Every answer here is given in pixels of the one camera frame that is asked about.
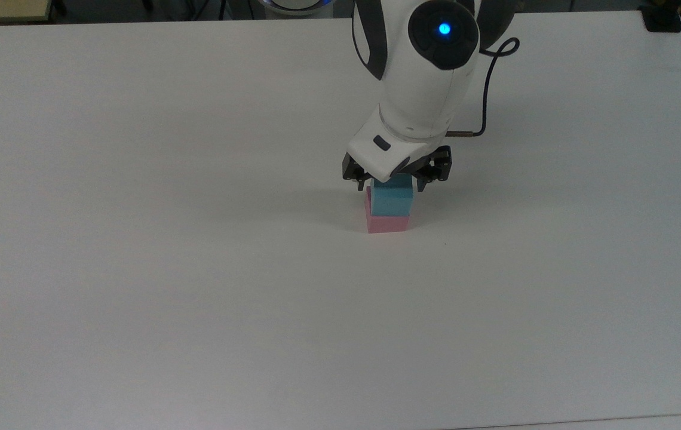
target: white table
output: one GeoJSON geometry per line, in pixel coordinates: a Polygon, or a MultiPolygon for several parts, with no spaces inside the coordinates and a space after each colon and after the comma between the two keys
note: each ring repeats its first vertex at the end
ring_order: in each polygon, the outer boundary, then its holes
{"type": "Polygon", "coordinates": [[[368,235],[350,24],[0,27],[0,428],[681,414],[681,35],[518,16],[368,235]]]}

